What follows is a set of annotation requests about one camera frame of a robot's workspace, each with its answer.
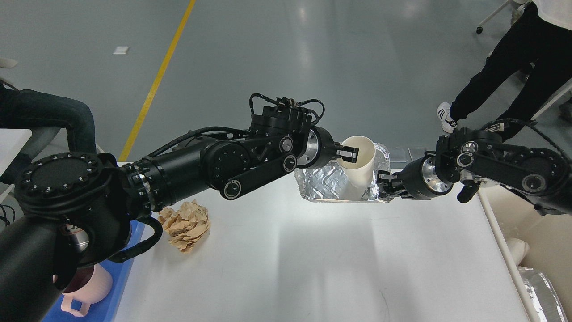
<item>mug handle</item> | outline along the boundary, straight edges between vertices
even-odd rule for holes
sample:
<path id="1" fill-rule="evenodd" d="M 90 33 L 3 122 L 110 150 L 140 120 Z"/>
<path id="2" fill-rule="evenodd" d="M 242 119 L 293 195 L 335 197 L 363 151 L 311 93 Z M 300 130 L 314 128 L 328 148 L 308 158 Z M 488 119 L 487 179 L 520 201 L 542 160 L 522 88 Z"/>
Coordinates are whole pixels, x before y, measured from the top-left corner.
<path id="1" fill-rule="evenodd" d="M 72 309 L 72 302 L 73 302 L 73 296 L 64 295 L 63 300 L 62 300 L 62 311 L 69 312 L 69 313 L 71 313 L 77 317 L 83 317 L 86 314 L 88 314 L 89 307 L 91 306 L 91 304 L 82 302 L 81 308 L 78 311 L 78 310 Z"/>

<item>white sneaker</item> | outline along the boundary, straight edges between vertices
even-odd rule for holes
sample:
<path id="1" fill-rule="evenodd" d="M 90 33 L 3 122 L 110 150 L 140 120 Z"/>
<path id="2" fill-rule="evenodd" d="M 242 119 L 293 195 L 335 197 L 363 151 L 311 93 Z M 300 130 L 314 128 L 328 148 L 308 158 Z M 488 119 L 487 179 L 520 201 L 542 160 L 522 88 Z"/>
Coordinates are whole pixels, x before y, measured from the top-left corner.
<path id="1" fill-rule="evenodd" d="M 449 115 L 450 110 L 451 104 L 447 102 L 443 102 L 437 107 L 437 117 L 441 120 L 441 127 L 446 133 L 453 133 L 453 130 L 457 127 L 457 122 L 453 121 Z"/>

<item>paper cup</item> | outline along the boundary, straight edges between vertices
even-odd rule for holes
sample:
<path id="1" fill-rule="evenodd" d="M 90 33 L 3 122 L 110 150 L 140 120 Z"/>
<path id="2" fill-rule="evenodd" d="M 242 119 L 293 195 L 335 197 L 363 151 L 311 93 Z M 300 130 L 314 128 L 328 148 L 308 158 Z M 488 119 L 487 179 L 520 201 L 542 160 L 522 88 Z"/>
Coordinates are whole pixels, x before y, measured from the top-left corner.
<path id="1" fill-rule="evenodd" d="M 356 188 L 366 188 L 374 179 L 375 145 L 365 136 L 351 136 L 341 143 L 343 146 L 358 148 L 357 162 L 337 160 L 349 182 Z"/>
<path id="2" fill-rule="evenodd" d="M 100 264 L 78 270 L 70 285 L 63 292 L 62 311 L 74 316 L 85 316 L 89 307 L 105 298 L 111 290 L 111 274 Z M 81 308 L 72 309 L 73 301 L 81 302 Z"/>

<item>gray floor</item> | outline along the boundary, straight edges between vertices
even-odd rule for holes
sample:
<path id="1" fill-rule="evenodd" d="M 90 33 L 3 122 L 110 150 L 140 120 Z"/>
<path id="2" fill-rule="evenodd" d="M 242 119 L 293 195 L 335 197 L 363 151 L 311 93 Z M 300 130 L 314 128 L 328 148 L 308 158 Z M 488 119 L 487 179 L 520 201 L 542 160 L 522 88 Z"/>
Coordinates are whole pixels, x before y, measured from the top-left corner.
<path id="1" fill-rule="evenodd" d="M 435 116 L 480 70 L 509 28 L 500 1 L 197 0 L 129 160 L 189 129 L 249 126 L 253 92 L 317 98 L 335 139 L 365 135 L 389 147 L 433 149 Z M 188 5 L 170 1 L 10 1 L 0 4 L 0 76 L 20 88 L 87 103 L 97 141 L 119 156 Z M 129 45 L 125 56 L 111 55 Z M 496 118 L 522 83 L 508 79 L 462 126 Z M 539 127 L 572 151 L 555 108 Z M 540 146 L 524 132 L 513 143 Z M 65 134 L 47 153 L 65 150 Z"/>

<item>pink mug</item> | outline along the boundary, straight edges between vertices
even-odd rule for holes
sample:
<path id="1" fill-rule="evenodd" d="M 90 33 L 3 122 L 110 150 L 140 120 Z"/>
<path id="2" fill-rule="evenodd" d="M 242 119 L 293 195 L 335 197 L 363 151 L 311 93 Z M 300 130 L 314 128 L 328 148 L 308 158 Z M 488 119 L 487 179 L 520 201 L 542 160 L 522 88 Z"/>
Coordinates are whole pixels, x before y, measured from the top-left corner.
<path id="1" fill-rule="evenodd" d="M 74 316 L 85 316 L 89 307 L 105 298 L 111 290 L 111 274 L 100 264 L 78 269 L 76 275 L 63 292 L 62 311 Z M 81 302 L 81 308 L 72 309 L 73 300 Z"/>

